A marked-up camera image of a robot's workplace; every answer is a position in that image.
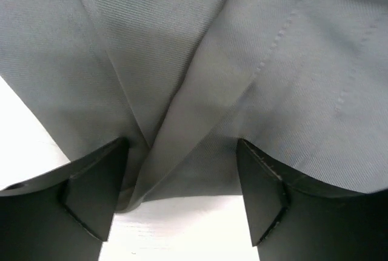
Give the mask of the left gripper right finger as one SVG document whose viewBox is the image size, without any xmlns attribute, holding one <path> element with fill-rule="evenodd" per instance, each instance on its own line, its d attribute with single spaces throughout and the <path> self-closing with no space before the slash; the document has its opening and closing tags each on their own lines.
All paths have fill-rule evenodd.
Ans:
<svg viewBox="0 0 388 261">
<path fill-rule="evenodd" d="M 312 178 L 240 139 L 236 160 L 252 245 L 261 260 L 387 259 L 387 191 Z"/>
</svg>

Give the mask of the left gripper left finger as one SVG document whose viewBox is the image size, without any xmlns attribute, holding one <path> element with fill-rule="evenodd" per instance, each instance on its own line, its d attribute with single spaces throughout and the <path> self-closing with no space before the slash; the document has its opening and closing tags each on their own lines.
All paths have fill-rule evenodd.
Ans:
<svg viewBox="0 0 388 261">
<path fill-rule="evenodd" d="M 1 260 L 98 260 L 127 166 L 129 142 L 1 191 Z"/>
</svg>

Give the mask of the grey pleated skirt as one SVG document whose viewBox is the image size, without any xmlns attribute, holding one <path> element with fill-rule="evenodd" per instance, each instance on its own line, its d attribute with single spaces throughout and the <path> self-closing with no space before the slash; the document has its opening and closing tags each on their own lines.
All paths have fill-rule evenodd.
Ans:
<svg viewBox="0 0 388 261">
<path fill-rule="evenodd" d="M 120 209 L 239 194 L 239 138 L 387 188 L 387 0 L 1 0 L 1 76 L 70 160 L 129 139 Z"/>
</svg>

